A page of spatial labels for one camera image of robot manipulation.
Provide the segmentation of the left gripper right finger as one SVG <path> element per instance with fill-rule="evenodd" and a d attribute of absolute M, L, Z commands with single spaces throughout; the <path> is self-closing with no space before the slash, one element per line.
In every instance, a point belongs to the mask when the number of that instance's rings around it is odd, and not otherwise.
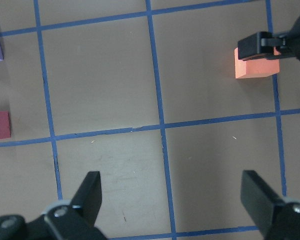
<path fill-rule="evenodd" d="M 254 170 L 242 171 L 240 200 L 264 238 L 270 232 L 277 215 L 286 205 Z"/>

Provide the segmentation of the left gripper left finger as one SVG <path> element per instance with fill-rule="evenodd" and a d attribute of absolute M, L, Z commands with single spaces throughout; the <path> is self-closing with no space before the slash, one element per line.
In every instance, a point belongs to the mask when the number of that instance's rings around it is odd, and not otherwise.
<path fill-rule="evenodd" d="M 90 227 L 93 227 L 101 205 L 101 174 L 99 171 L 89 171 L 71 199 L 70 206 Z"/>

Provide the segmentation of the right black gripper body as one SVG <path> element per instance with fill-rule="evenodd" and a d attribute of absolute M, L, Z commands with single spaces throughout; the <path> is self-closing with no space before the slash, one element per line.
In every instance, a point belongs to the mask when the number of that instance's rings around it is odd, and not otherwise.
<path fill-rule="evenodd" d="M 300 61 L 300 16 L 295 21 L 291 30 L 282 38 L 283 45 L 277 47 L 277 51 L 283 58 L 295 57 Z"/>

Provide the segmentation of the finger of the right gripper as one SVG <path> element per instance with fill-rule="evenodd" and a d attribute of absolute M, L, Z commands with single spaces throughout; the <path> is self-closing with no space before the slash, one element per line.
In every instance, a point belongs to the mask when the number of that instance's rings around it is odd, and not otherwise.
<path fill-rule="evenodd" d="M 278 40 L 271 32 L 259 31 L 237 42 L 238 59 L 242 61 L 266 59 L 274 55 Z"/>

